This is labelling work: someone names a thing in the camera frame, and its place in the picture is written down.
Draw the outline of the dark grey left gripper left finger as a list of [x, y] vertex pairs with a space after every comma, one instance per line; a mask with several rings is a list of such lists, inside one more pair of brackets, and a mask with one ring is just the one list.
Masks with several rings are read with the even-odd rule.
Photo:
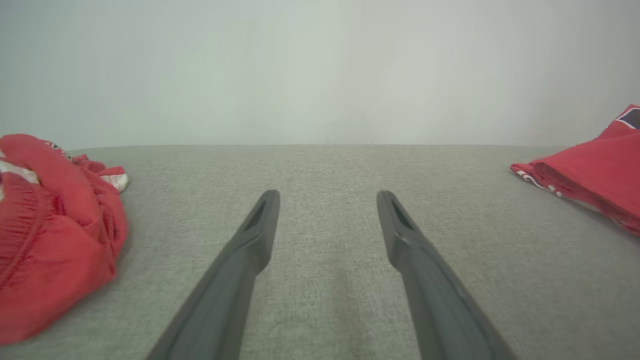
[[147, 355], [149, 360], [237, 360], [256, 277], [271, 259], [281, 195], [265, 191]]

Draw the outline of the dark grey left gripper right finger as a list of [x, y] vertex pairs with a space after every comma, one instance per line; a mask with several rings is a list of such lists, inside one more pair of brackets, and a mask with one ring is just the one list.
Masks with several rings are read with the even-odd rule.
[[515, 354], [397, 196], [376, 196], [388, 260], [402, 276], [423, 360], [514, 360]]

